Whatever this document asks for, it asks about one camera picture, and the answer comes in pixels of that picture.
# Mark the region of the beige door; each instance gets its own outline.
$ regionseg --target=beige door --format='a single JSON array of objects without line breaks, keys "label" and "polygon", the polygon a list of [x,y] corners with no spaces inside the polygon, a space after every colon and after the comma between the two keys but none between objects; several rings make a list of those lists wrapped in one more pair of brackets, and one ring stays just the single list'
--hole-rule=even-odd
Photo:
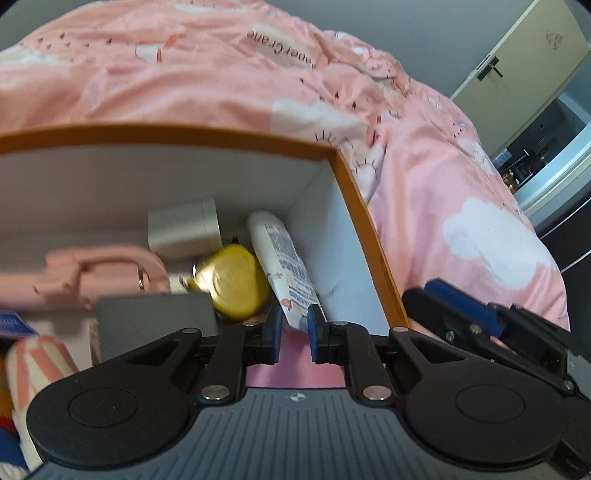
[{"label": "beige door", "polygon": [[588,55],[589,45],[564,1],[534,0],[452,100],[493,156],[560,93]]}]

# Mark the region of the white plastic package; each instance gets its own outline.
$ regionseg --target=white plastic package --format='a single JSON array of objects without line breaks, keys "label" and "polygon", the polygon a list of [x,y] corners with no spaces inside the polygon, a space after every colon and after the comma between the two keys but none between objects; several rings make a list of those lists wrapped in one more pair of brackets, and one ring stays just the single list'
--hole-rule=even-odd
[{"label": "white plastic package", "polygon": [[320,302],[285,225],[272,213],[260,210],[248,217],[248,229],[256,257],[287,322],[307,331],[308,307]]}]

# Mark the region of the pink surface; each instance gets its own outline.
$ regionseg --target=pink surface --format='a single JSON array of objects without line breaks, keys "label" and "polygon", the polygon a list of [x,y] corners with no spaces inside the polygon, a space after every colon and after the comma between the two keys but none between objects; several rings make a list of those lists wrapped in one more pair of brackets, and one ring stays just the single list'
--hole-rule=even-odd
[{"label": "pink surface", "polygon": [[[441,277],[568,327],[552,257],[467,117],[390,54],[257,0],[118,0],[0,53],[0,131],[81,122],[208,124],[339,147],[400,291]],[[328,380],[286,335],[257,384]]]}]

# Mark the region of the striped object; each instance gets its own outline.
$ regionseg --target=striped object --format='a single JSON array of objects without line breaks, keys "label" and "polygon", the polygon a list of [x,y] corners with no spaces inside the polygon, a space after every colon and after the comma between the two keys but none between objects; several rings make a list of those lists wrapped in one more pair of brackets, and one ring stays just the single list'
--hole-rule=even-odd
[{"label": "striped object", "polygon": [[49,335],[21,339],[8,351],[6,373],[14,405],[12,419],[30,469],[40,465],[41,459],[27,430],[27,408],[43,388],[77,371],[66,346]]}]

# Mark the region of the gray gripper base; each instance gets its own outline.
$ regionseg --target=gray gripper base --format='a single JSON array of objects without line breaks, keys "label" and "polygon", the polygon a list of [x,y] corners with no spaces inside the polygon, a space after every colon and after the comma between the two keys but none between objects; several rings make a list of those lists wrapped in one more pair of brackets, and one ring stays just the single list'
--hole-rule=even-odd
[{"label": "gray gripper base", "polygon": [[203,410],[178,443],[142,464],[89,472],[47,463],[30,478],[558,480],[561,476],[546,464],[504,473],[449,465],[423,451],[393,412],[363,407],[346,390],[250,388],[235,405]]}]

